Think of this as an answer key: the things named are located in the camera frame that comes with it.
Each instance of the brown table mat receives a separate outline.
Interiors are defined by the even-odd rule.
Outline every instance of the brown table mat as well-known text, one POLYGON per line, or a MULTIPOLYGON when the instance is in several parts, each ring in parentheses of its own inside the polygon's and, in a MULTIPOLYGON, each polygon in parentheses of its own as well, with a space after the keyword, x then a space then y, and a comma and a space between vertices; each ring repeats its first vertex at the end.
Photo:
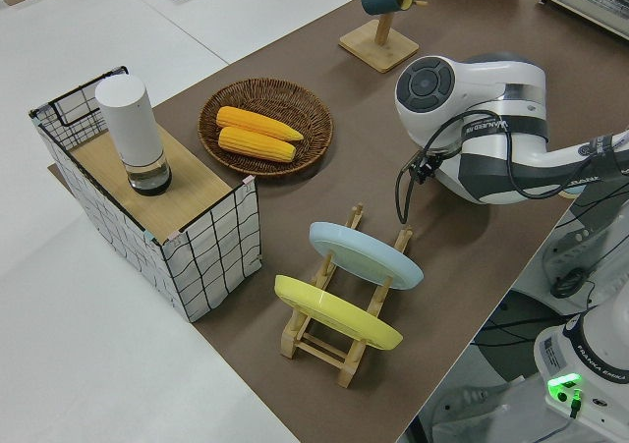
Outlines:
MULTIPOLYGON (((464 60, 505 50, 544 68, 549 149, 621 132, 629 121, 627 42, 538 1, 429 0, 398 13, 393 28, 420 44, 418 56, 464 60)), ((273 294, 273 280, 281 273, 308 281, 315 273, 320 258, 309 244, 310 224, 343 223, 362 201, 363 232, 392 243, 400 229, 395 176, 416 150, 393 104, 405 65, 382 75, 337 45, 369 19, 353 1, 155 109, 158 122, 230 184, 242 176, 213 160, 197 136, 199 112, 218 89, 284 79, 311 90, 334 118, 318 171, 260 181, 263 268, 195 324, 304 442, 394 441, 569 205, 561 197, 473 205, 437 181, 416 187, 408 254, 426 279, 414 290, 391 291, 380 316, 404 335, 402 343, 391 352, 368 349, 349 389, 336 385, 336 368, 321 360, 280 356, 290 308, 273 294)), ((339 271, 329 291, 366 305, 372 288, 339 271)))

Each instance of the woven bowl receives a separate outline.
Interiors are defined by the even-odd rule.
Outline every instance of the woven bowl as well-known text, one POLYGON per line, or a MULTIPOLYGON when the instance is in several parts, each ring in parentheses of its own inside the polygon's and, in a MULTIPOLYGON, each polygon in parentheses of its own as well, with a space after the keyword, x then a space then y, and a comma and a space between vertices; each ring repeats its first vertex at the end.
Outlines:
POLYGON ((232 83, 209 98, 199 117, 199 137, 205 149, 220 163, 241 173, 273 177, 296 173, 315 163, 332 140, 333 123, 327 108, 310 91, 294 83, 268 78, 232 83), (220 127, 216 113, 234 106, 272 117, 300 132, 295 158, 290 163, 260 160, 223 150, 218 146, 220 127))

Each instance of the plate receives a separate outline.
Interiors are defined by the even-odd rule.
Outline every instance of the plate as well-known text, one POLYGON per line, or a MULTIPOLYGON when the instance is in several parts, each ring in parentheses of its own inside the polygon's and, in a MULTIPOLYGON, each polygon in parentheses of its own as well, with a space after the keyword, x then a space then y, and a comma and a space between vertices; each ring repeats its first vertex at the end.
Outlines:
POLYGON ((402 341, 397 330, 366 310, 303 281, 277 275, 275 294, 290 307, 371 347, 393 350, 402 341))
POLYGON ((408 256, 358 230, 329 222, 314 222, 310 240, 321 256, 332 253, 332 262, 359 278, 381 285, 393 279, 391 289, 412 289, 424 272, 408 256))
POLYGON ((290 175, 313 165, 332 141, 333 122, 325 105, 307 89, 283 80, 257 78, 232 83, 203 106, 199 137, 205 149, 220 163, 248 175, 273 177, 290 175), (292 142, 297 148, 290 163, 261 160, 223 150, 218 146, 220 127, 216 113, 222 106, 234 106, 288 124, 304 139, 292 142))

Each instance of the corn cob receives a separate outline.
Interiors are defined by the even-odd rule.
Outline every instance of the corn cob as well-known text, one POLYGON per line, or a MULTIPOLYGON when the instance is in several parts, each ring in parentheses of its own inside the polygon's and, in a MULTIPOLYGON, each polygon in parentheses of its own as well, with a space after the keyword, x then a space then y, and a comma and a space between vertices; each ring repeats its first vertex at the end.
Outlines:
POLYGON ((280 140, 296 141, 304 139, 304 136, 283 122, 232 106, 223 106, 218 110, 216 125, 218 127, 240 127, 280 140))
POLYGON ((286 141, 240 127, 224 127, 218 135, 218 146, 241 155, 282 163, 293 161, 296 151, 295 146, 286 141))

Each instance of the grid patterned box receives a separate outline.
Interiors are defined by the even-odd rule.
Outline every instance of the grid patterned box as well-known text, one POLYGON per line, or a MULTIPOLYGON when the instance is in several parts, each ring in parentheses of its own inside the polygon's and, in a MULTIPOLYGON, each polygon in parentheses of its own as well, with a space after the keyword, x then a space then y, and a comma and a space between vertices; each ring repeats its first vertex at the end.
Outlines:
POLYGON ((160 243, 72 154, 107 130, 94 98, 120 67, 30 111, 63 176, 96 229, 187 320, 217 307, 261 268, 257 184, 252 177, 160 243))

